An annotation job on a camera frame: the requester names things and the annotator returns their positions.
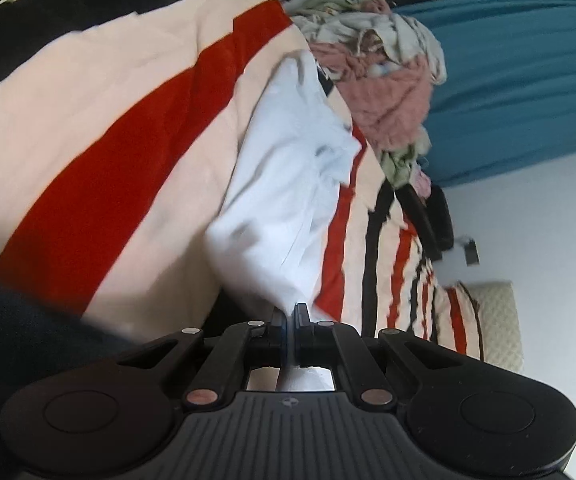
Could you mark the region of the white t-shirt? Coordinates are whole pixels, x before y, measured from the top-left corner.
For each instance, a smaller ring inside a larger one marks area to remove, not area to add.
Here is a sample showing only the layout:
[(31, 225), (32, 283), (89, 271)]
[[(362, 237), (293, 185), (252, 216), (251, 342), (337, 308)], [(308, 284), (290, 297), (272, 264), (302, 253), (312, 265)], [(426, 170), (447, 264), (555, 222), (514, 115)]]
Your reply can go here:
[(324, 238), (360, 149), (328, 103), (314, 55), (288, 54), (256, 104), (204, 237), (225, 292), (250, 318), (313, 304)]

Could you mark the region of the pile of clothes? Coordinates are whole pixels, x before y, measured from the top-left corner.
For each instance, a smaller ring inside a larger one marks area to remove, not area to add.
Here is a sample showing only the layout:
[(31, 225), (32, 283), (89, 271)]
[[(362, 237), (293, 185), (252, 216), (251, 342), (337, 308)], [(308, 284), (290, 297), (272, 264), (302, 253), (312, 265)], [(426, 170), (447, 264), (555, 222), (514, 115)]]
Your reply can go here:
[(419, 159), (431, 148), (423, 123), (447, 80), (444, 51), (428, 27), (387, 0), (309, 0), (291, 18), (350, 109), (393, 188), (426, 200)]

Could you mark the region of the cream quilted headboard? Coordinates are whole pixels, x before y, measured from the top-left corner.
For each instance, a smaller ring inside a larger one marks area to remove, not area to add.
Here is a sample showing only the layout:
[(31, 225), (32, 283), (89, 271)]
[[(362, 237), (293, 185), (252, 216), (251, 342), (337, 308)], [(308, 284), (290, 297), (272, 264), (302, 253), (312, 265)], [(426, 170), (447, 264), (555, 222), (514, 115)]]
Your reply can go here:
[(511, 282), (464, 286), (478, 313), (483, 360), (521, 374), (524, 365), (518, 309)]

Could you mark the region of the dark blue trouser leg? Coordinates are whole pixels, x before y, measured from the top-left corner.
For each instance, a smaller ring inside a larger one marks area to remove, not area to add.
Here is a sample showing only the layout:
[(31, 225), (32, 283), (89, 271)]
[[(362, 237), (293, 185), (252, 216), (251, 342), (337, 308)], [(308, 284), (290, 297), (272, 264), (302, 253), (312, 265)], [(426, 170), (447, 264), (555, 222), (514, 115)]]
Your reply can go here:
[[(133, 341), (70, 314), (32, 304), (0, 287), (0, 410), (27, 385), (135, 346)], [(0, 440), (0, 479), (18, 474)]]

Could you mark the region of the striped fleece blanket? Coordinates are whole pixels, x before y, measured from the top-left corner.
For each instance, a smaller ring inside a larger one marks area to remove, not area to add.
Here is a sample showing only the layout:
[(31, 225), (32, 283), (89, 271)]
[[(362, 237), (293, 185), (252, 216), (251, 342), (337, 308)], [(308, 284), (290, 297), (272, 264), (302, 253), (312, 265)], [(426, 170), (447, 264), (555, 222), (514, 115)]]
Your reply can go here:
[(245, 319), (203, 234), (304, 45), (277, 0), (0, 2), (0, 360)]

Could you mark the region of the right blue curtain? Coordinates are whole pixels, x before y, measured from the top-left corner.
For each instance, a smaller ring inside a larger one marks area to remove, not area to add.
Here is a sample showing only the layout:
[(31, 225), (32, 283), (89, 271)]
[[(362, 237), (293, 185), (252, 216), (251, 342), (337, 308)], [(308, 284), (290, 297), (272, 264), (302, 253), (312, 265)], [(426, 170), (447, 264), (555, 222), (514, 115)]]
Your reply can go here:
[(576, 0), (433, 0), (396, 13), (440, 41), (425, 172), (447, 188), (576, 153)]

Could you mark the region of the wall power socket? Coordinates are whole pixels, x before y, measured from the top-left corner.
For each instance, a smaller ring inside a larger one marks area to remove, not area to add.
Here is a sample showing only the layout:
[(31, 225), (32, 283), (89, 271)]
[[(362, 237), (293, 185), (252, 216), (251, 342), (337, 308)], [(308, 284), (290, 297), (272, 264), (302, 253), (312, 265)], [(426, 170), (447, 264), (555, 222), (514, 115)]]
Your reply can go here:
[(480, 255), (478, 254), (478, 245), (476, 241), (469, 236), (461, 237), (459, 245), (463, 249), (464, 260), (467, 266), (478, 266), (480, 264)]

